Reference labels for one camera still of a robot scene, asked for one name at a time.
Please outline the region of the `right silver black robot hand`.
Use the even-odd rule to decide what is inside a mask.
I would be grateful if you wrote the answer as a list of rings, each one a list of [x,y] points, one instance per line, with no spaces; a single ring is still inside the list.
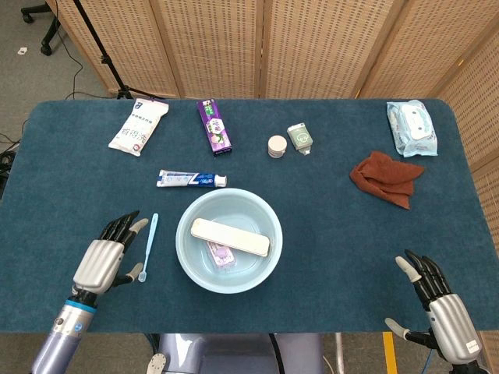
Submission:
[[[396,256],[398,268],[412,284],[430,323],[426,333],[399,325],[391,318],[385,324],[406,341],[434,349],[452,365],[453,373],[480,373],[480,338],[461,298],[454,293],[441,268],[429,257],[409,250]]]

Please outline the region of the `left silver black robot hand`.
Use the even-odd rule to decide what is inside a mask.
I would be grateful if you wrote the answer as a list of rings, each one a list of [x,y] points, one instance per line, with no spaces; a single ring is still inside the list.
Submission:
[[[128,273],[119,274],[124,255],[148,219],[137,220],[133,211],[109,222],[88,246],[74,276],[73,295],[102,295],[110,288],[138,279],[144,264],[137,263]]]

